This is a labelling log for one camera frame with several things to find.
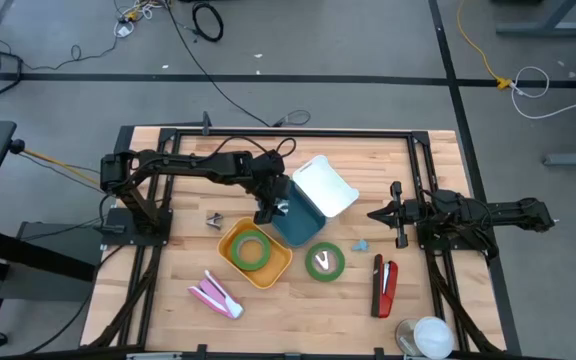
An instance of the green tape roll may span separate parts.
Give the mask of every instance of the green tape roll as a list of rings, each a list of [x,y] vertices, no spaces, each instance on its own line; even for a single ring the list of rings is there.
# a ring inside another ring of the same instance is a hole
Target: green tape roll
[[[261,244],[261,257],[254,263],[246,262],[239,256],[239,251],[244,243],[248,241],[256,241]],[[254,271],[261,269],[268,259],[270,259],[270,240],[262,232],[257,230],[246,230],[235,237],[235,240],[230,246],[230,258],[235,266],[241,270]]]
[[[319,271],[317,271],[312,261],[315,254],[324,250],[332,252],[337,259],[337,269],[335,269],[335,271],[329,274],[322,274]],[[312,276],[313,279],[321,282],[329,282],[335,280],[336,278],[339,277],[339,275],[341,275],[342,272],[344,272],[345,267],[346,267],[346,258],[344,257],[344,254],[336,245],[328,242],[323,242],[314,245],[313,247],[310,248],[310,250],[308,250],[308,254],[306,255],[306,270],[308,270],[308,274],[310,274],[310,276]]]

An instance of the white plastic lid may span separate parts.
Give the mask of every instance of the white plastic lid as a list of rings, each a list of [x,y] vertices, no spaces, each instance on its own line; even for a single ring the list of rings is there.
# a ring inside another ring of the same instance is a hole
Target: white plastic lid
[[[359,198],[359,190],[351,188],[323,155],[297,169],[292,179],[327,218],[339,215]]]
[[[445,359],[452,352],[454,337],[446,323],[436,317],[425,317],[415,325],[415,345],[429,359]]]

